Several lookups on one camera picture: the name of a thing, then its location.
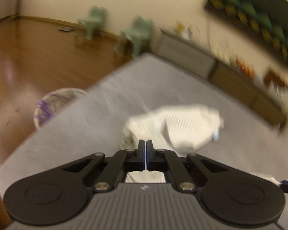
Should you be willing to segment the cream white sweater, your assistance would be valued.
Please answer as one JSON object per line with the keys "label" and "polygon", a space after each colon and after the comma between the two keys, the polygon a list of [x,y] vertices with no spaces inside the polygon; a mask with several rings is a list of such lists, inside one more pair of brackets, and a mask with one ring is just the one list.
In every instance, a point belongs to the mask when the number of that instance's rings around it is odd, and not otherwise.
{"label": "cream white sweater", "polygon": [[140,140],[151,140],[155,150],[165,149],[179,157],[219,139],[224,119],[206,105],[162,106],[131,116],[122,130],[121,149],[137,149]]}

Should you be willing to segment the white woven laundry basket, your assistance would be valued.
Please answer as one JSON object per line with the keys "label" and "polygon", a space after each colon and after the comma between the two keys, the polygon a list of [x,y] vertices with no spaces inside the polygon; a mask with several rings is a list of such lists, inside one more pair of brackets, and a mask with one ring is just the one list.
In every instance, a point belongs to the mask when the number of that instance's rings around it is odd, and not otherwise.
{"label": "white woven laundry basket", "polygon": [[33,114],[33,123],[39,129],[49,120],[53,119],[60,110],[66,107],[73,100],[86,94],[85,90],[78,88],[61,88],[49,92],[37,103]]}

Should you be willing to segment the long grey brown sideboard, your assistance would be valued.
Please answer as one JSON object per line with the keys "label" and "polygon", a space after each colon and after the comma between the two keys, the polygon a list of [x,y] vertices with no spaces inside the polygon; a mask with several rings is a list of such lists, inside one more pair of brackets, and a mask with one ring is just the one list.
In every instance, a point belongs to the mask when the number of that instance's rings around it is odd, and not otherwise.
{"label": "long grey brown sideboard", "polygon": [[162,29],[156,55],[224,90],[270,124],[279,126],[285,122],[286,114],[281,104],[259,80],[248,78],[205,48]]}

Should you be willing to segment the green plastic chair far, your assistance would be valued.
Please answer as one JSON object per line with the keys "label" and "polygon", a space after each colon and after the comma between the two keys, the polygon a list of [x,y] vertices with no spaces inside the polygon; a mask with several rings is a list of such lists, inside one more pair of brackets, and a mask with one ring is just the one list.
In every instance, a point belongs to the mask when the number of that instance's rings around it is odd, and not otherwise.
{"label": "green plastic chair far", "polygon": [[104,36],[107,10],[104,7],[93,6],[87,17],[77,20],[77,26],[85,27],[85,39],[92,40],[95,33]]}

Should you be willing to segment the green plastic chair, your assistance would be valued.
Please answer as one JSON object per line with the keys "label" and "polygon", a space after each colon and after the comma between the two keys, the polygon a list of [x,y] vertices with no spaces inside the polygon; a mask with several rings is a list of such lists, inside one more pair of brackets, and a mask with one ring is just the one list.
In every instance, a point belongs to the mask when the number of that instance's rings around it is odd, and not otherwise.
{"label": "green plastic chair", "polygon": [[87,17],[77,20],[77,26],[85,27],[85,39],[92,40],[95,33],[104,36],[107,10],[104,7],[93,6]]}
{"label": "green plastic chair", "polygon": [[141,16],[134,17],[131,26],[120,32],[114,51],[117,53],[121,42],[127,40],[133,44],[132,58],[136,58],[144,47],[149,46],[154,30],[152,19],[144,19]]}

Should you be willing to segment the green plastic chair near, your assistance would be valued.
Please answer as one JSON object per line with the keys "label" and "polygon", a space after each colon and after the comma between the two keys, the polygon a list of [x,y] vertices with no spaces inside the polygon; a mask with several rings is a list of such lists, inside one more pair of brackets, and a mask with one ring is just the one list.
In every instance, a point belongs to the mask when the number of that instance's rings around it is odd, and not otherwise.
{"label": "green plastic chair near", "polygon": [[149,46],[154,30],[152,19],[144,19],[141,16],[134,17],[131,26],[120,32],[114,51],[117,53],[121,42],[127,40],[133,44],[132,58],[136,58],[144,47]]}

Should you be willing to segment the dark framed wall painting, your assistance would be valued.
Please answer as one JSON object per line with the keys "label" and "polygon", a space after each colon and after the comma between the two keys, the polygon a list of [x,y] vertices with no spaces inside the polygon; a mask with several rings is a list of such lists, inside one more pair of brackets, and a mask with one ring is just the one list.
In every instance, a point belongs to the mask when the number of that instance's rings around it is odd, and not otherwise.
{"label": "dark framed wall painting", "polygon": [[205,9],[248,34],[288,69],[287,0],[207,0]]}

